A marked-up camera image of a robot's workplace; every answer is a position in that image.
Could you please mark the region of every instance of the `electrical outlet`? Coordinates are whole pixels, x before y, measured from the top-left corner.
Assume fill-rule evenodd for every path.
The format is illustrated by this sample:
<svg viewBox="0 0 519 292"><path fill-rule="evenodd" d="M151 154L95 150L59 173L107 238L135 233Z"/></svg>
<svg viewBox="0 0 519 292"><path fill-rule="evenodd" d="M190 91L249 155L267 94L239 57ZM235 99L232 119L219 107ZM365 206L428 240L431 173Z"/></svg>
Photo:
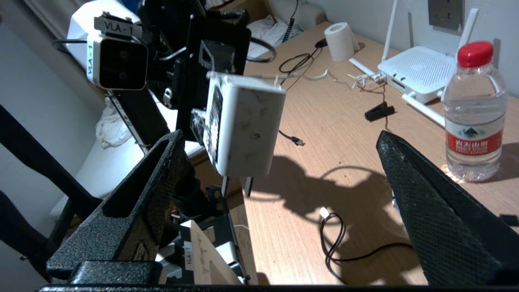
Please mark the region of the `electrical outlet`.
<svg viewBox="0 0 519 292"><path fill-rule="evenodd" d="M463 29L463 0L428 0L429 24L461 31Z"/></svg>

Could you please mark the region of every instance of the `wooden desk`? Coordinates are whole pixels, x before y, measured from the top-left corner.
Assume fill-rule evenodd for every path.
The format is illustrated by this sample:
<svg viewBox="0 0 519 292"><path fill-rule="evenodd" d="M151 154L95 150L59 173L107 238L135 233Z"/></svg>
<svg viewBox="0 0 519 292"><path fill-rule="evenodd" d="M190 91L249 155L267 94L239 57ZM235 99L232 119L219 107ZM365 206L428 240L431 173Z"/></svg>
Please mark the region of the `wooden desk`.
<svg viewBox="0 0 519 292"><path fill-rule="evenodd" d="M312 52L329 25L323 23L282 44L274 62L249 63L245 73L278 73L284 60ZM355 58L376 71L383 46L361 36L357 40L364 45ZM397 53L391 50L390 55ZM347 60L333 62L328 48L306 74L319 75L327 68L349 84L348 73L361 74ZM286 88L294 81L288 80ZM301 79L289 90L280 129L306 145L297 147L278 136L270 175L255 178L252 197L245 198L257 271L270 284L339 283L326 269L320 246L318 210L322 206L339 213L348 226L336 257L364 255L383 244L406 240L402 221L391 206L391 190L375 143L387 127L444 168L445 133L406 105L401 95L388 85L352 90L330 77L313 82ZM364 112L384 98L397 113L387 123L384 119L368 122ZM439 110L441 104L433 107ZM461 184L495 214L519 213L517 124L519 100L510 98L501 172L490 182ZM326 228L330 240L335 240L337 232L338 226ZM427 283L416 254L405 248L384 250L340 267L332 265L351 285Z"/></svg>

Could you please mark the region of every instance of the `plastic bottle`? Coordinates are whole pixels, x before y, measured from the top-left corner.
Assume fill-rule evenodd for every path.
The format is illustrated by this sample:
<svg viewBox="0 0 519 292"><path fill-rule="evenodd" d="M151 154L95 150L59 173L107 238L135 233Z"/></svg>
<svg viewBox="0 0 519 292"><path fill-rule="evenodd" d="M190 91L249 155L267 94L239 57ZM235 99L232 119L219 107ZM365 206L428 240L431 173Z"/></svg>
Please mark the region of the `plastic bottle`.
<svg viewBox="0 0 519 292"><path fill-rule="evenodd" d="M499 169L507 95L492 65L489 42L458 51L458 69L445 88L447 165L464 181L482 181Z"/></svg>

